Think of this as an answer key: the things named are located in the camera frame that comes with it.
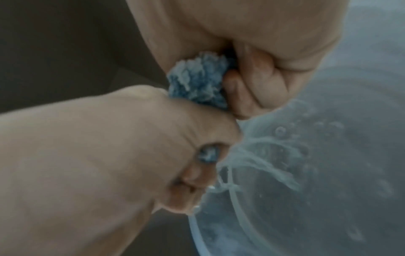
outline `clear plastic container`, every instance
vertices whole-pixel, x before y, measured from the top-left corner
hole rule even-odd
[[[353,0],[307,88],[240,125],[212,190],[231,203],[208,197],[190,219],[202,256],[405,255],[404,1]]]

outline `blue microfiber cloth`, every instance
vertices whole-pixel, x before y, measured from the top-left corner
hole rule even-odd
[[[231,68],[236,68],[236,59],[232,53],[226,57],[203,52],[195,59],[182,60],[167,74],[169,96],[227,110],[228,104],[222,93],[222,78]],[[198,155],[198,159],[203,162],[217,162],[218,158],[219,148],[216,146],[203,148]]]

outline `forearm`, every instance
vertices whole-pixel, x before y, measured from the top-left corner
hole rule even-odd
[[[102,171],[119,164],[107,148],[123,139],[104,134],[111,127],[93,129],[104,125],[88,111],[97,104],[89,98],[0,116],[0,255],[73,255],[96,249],[98,239],[124,246],[147,221],[151,198]],[[89,118],[96,124],[86,127]],[[94,151],[104,160],[88,157]],[[125,223],[131,228],[117,229]],[[105,237],[113,231],[120,238]]]

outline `hand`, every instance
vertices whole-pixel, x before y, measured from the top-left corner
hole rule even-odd
[[[231,114],[150,86],[9,113],[0,127],[0,228],[13,230],[2,255],[120,252],[156,202],[198,203],[216,178],[201,147],[225,154],[241,137]]]
[[[231,111],[246,119],[294,97],[338,42],[348,0],[127,0],[162,69],[234,46],[224,78]]]

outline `blue cloth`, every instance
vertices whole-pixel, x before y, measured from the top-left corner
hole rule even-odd
[[[222,78],[230,68],[235,67],[235,59],[211,52],[180,61],[167,74],[169,96],[226,110],[228,104],[222,93]],[[205,147],[198,155],[203,162],[216,162],[218,158],[219,149],[216,146]]]

